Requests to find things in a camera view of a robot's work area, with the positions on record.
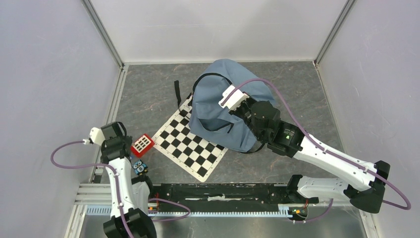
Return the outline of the blue grey backpack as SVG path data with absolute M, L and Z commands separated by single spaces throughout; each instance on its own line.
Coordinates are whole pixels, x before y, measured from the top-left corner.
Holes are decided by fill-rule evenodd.
M 210 64 L 193 85 L 190 132 L 202 139 L 244 154 L 258 152 L 257 139 L 245 122 L 222 107 L 223 93 L 228 87 L 257 78 L 251 71 L 231 59 L 218 59 Z

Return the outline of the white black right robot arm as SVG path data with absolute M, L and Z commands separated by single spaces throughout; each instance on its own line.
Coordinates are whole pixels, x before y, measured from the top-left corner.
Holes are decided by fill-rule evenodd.
M 348 200 L 354 207 L 377 214 L 385 193 L 390 165 L 356 159 L 304 133 L 295 125 L 282 121 L 280 110 L 269 101 L 246 99 L 228 100 L 225 105 L 231 115 L 241 118 L 257 141 L 273 153 L 313 164 L 336 178 L 310 178 L 293 175 L 286 188 L 292 202 L 303 198 L 333 198 Z

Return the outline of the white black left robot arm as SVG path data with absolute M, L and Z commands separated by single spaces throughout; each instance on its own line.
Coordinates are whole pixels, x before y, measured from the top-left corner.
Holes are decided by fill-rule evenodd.
M 156 195 L 147 176 L 133 183 L 131 179 L 132 137 L 125 126 L 111 122 L 101 127 L 104 140 L 101 163 L 109 176 L 111 188 L 110 220 L 103 224 L 108 238 L 155 238 L 157 232 L 148 216 L 148 202 Z

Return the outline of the red window toy block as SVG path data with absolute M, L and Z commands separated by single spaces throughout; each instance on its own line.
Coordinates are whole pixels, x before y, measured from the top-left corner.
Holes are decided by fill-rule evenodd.
M 132 154 L 137 157 L 141 158 L 145 155 L 153 146 L 155 142 L 147 135 L 143 134 L 140 138 L 138 138 L 130 147 Z

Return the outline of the blue owl toy figure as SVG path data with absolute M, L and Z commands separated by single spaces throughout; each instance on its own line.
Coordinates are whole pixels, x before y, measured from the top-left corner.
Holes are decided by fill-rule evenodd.
M 132 165 L 132 169 L 134 170 L 134 173 L 138 176 L 141 176 L 148 172 L 148 166 L 145 163 L 143 163 L 142 160 L 136 161 Z

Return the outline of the black white chessboard mat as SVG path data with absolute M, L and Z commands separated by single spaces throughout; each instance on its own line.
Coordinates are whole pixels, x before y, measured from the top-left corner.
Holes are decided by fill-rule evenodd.
M 192 98 L 188 98 L 154 134 L 154 147 L 200 182 L 205 182 L 227 148 L 209 142 L 189 128 Z

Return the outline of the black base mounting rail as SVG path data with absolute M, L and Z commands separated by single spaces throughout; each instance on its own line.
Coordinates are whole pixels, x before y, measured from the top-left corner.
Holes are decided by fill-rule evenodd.
M 275 212 L 282 204 L 318 204 L 317 197 L 304 198 L 278 183 L 161 183 L 154 184 L 148 198 L 159 198 L 160 212 L 181 212 L 182 204 L 192 212 Z

